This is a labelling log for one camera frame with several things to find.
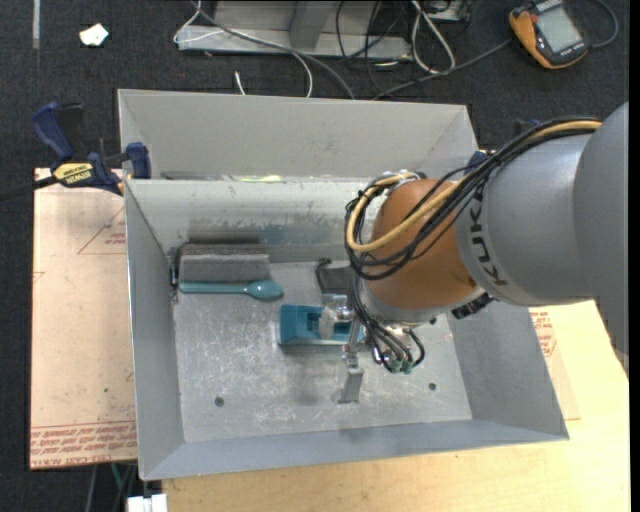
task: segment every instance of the dark floor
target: dark floor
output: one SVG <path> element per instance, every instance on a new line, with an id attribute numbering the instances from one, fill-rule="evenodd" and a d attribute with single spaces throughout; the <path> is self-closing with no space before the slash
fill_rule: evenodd
<path id="1" fill-rule="evenodd" d="M 0 193 L 27 185 L 34 167 L 53 155 L 33 134 L 30 116 L 52 100 L 85 105 L 87 143 L 106 153 L 119 150 L 116 90 L 145 88 L 238 93 L 238 71 L 248 94 L 301 96 L 305 73 L 282 56 L 186 55 L 172 36 L 193 12 L 189 2 L 152 0 L 41 0 L 40 49 L 33 48 L 34 2 L 0 2 Z M 480 0 L 468 24 L 443 30 L 459 63 L 511 37 L 508 12 L 518 0 Z M 575 14 L 594 41 L 605 40 L 613 24 L 598 0 L 573 0 Z M 486 59 L 449 76 L 411 86 L 393 101 L 456 103 L 469 107 L 481 147 L 508 140 L 516 120 L 546 120 L 570 114 L 612 113 L 629 99 L 630 0 L 607 0 L 619 20 L 619 34 L 567 69 L 548 71 L 511 43 Z M 112 37 L 103 48 L 83 47 L 78 32 L 95 23 Z M 437 55 L 437 45 L 422 41 Z M 327 60 L 358 99 L 379 91 L 361 61 Z M 326 71 L 312 64 L 314 96 L 345 98 Z M 404 66 L 398 73 L 411 76 Z M 372 71 L 382 89 L 399 82 L 389 72 Z M 33 200 L 25 195 L 0 203 L 0 510 L 84 510 L 93 468 L 30 472 L 29 424 L 31 255 Z M 112 468 L 97 472 L 94 508 L 112 510 L 117 488 Z M 118 468 L 123 474 L 127 466 Z"/>

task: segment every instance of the yellow cable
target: yellow cable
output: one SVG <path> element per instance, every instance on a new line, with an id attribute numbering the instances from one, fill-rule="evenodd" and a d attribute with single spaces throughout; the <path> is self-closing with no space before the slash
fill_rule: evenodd
<path id="1" fill-rule="evenodd" d="M 602 123 L 600 121 L 567 121 L 567 122 L 563 122 L 554 126 L 550 126 L 549 128 L 540 130 L 538 133 L 535 133 L 534 135 L 531 135 L 530 137 L 525 139 L 524 142 L 530 141 L 531 139 L 535 139 L 538 137 L 543 137 L 544 135 L 548 135 L 550 133 L 555 133 L 558 131 L 563 131 L 568 129 L 596 130 L 601 125 Z M 371 188 L 374 190 L 377 190 L 381 186 L 397 183 L 398 181 L 408 176 L 412 176 L 412 174 L 400 173 L 395 176 L 391 176 L 389 178 L 383 178 L 381 180 L 376 181 Z M 358 201 L 358 203 L 356 204 L 356 206 L 354 207 L 351 217 L 349 218 L 349 222 L 347 224 L 347 245 L 354 251 L 370 252 L 370 251 L 379 249 L 380 247 L 395 240 L 396 238 L 398 238 L 398 236 L 400 236 L 407 229 L 409 229 L 409 227 L 412 224 L 414 224 L 417 220 L 421 219 L 424 215 L 429 213 L 431 210 L 433 210 L 437 206 L 440 206 L 451 194 L 453 194 L 453 192 L 455 192 L 458 189 L 458 187 L 460 187 L 465 182 L 465 180 L 467 179 L 467 176 L 465 176 L 460 181 L 455 183 L 452 187 L 449 187 L 447 190 L 441 192 L 437 196 L 425 202 L 418 210 L 416 210 L 413 214 L 411 214 L 404 221 L 402 221 L 402 223 L 398 224 L 395 228 L 385 233 L 380 238 L 373 240 L 371 242 L 368 242 L 366 244 L 358 244 L 356 243 L 355 237 L 353 235 L 353 232 L 355 229 L 355 223 L 356 223 L 356 220 L 362 214 L 362 210 L 364 209 L 364 207 L 371 201 L 371 197 L 367 195 L 367 193 L 365 192 L 360 198 L 360 200 Z"/>
<path id="2" fill-rule="evenodd" d="M 399 181 L 400 179 L 401 178 L 397 178 L 394 181 L 391 181 L 390 183 L 394 183 L 396 181 Z M 407 217 L 404 221 L 402 221 L 402 223 L 398 224 L 395 228 L 385 233 L 380 238 L 366 244 L 358 244 L 356 243 L 355 238 L 353 236 L 355 223 L 358 217 L 360 216 L 362 209 L 364 208 L 366 203 L 369 202 L 368 196 L 366 196 L 366 194 L 363 195 L 358 201 L 358 203 L 356 204 L 355 208 L 353 209 L 353 213 L 351 214 L 351 217 L 349 218 L 349 222 L 347 224 L 347 244 L 351 249 L 359 252 L 369 252 L 369 251 L 374 251 L 376 249 L 379 249 L 383 245 L 386 245 L 389 242 L 398 238 L 398 236 L 400 236 L 407 229 L 409 229 L 409 227 L 412 224 L 414 224 L 418 219 L 421 219 L 428 212 L 430 212 L 437 206 L 440 206 L 440 204 L 442 204 L 442 202 L 444 202 L 451 194 L 453 194 L 453 192 L 455 192 L 455 190 L 459 186 L 461 186 L 465 182 L 465 180 L 466 180 L 466 176 L 462 178 L 460 181 L 458 181 L 456 184 L 454 184 L 452 187 L 449 187 L 447 190 L 441 192 L 437 196 L 432 197 L 429 201 L 424 203 L 420 208 L 418 208 L 409 217 Z M 386 180 L 377 181 L 374 184 L 374 186 L 377 187 L 378 185 L 383 185 L 384 184 L 382 183 L 383 181 L 386 181 Z"/>
<path id="3" fill-rule="evenodd" d="M 550 133 L 561 132 L 563 130 L 597 130 L 602 123 L 600 121 L 566 121 L 564 123 L 556 124 L 540 130 L 538 133 L 534 133 L 530 137 L 527 137 L 524 142 L 528 142 L 538 137 L 544 137 Z"/>

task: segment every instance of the teal spoon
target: teal spoon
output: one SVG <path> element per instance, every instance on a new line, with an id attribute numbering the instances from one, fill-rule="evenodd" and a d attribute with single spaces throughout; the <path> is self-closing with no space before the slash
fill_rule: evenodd
<path id="1" fill-rule="evenodd" d="M 244 293 L 254 299 L 277 299 L 284 290 L 275 281 L 264 279 L 246 284 L 181 282 L 178 289 L 182 293 Z"/>

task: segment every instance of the cable bundle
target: cable bundle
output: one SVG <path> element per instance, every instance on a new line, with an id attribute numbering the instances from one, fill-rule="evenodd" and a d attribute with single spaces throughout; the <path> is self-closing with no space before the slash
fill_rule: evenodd
<path id="1" fill-rule="evenodd" d="M 369 312 L 360 296 L 362 281 L 384 279 L 400 270 L 408 262 L 429 251 L 465 210 L 473 198 L 474 192 L 484 186 L 492 173 L 517 156 L 551 139 L 591 133 L 600 125 L 601 122 L 593 117 L 565 117 L 535 125 L 498 150 L 488 154 L 481 163 L 461 167 L 445 174 L 413 206 L 400 224 L 379 238 L 368 242 L 363 242 L 362 237 L 366 211 L 372 201 L 385 192 L 392 193 L 395 187 L 401 186 L 407 181 L 423 179 L 423 177 L 406 171 L 385 174 L 372 180 L 364 190 L 359 191 L 358 197 L 346 206 L 345 248 L 354 270 L 354 279 L 351 285 L 352 303 L 358 319 L 365 327 L 366 342 L 376 363 L 383 365 L 393 373 L 399 371 L 409 373 L 412 368 L 424 360 L 425 349 L 413 330 L 409 327 L 404 328 L 404 334 L 409 336 L 419 350 L 419 356 L 414 360 L 410 348 L 396 336 L 390 326 L 385 325 L 383 319 L 375 318 Z M 465 171 L 462 178 L 444 189 L 445 183 L 449 182 L 456 174 Z M 413 239 L 402 248 L 385 257 L 374 255 L 377 249 L 397 240 L 402 233 L 418 222 L 422 222 L 422 226 Z M 434 235 L 438 229 L 441 231 L 437 236 L 416 254 L 420 243 Z"/>

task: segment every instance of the gray sponge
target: gray sponge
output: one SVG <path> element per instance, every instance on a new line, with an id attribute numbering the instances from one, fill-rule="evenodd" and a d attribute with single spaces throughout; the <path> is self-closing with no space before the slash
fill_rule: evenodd
<path id="1" fill-rule="evenodd" d="M 269 255 L 260 245 L 185 244 L 178 251 L 178 280 L 241 283 L 265 279 Z"/>

